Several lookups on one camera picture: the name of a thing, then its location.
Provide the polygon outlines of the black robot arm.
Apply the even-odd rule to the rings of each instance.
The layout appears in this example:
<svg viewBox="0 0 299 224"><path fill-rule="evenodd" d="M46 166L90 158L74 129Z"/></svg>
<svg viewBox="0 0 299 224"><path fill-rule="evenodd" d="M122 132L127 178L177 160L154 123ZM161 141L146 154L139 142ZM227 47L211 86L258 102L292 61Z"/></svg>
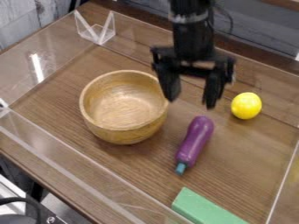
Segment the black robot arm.
<svg viewBox="0 0 299 224"><path fill-rule="evenodd" d="M234 81L234 57L219 54L214 44L215 0L169 0L173 46L153 46L153 69L165 98L174 102L182 92L181 75L206 80L202 103L214 109L225 87Z"/></svg>

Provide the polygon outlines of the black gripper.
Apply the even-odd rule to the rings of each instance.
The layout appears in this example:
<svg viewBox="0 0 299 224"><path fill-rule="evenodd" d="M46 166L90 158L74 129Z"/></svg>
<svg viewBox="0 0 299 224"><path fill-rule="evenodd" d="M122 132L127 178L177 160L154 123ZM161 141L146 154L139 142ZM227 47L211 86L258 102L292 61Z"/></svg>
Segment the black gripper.
<svg viewBox="0 0 299 224"><path fill-rule="evenodd" d="M202 103L214 109L226 84L233 82L235 59L217 53L213 21L174 23L173 45L153 46L151 53L165 98L170 102L178 99L182 74L207 78Z"/></svg>

